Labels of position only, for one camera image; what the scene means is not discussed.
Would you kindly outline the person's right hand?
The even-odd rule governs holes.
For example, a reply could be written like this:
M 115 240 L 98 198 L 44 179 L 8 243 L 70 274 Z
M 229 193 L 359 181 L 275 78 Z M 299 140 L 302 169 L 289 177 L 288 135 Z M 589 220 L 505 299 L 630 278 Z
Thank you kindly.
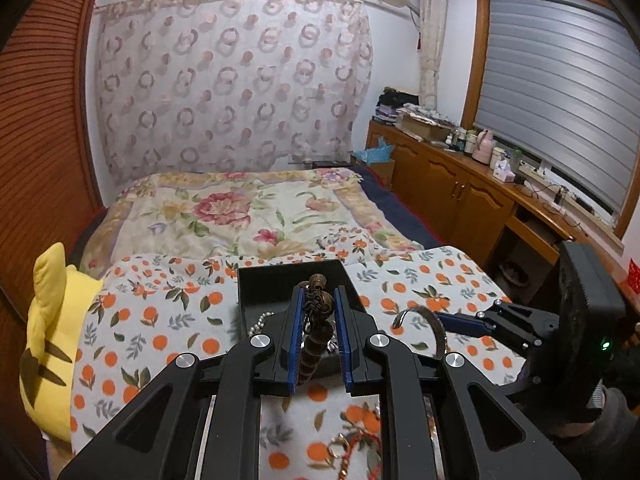
M 620 389 L 600 385 L 592 398 L 599 400 L 601 406 L 586 411 L 586 422 L 559 422 L 551 427 L 550 434 L 558 438 L 585 438 L 593 445 L 614 445 L 626 442 L 639 429 L 639 416 L 628 408 Z

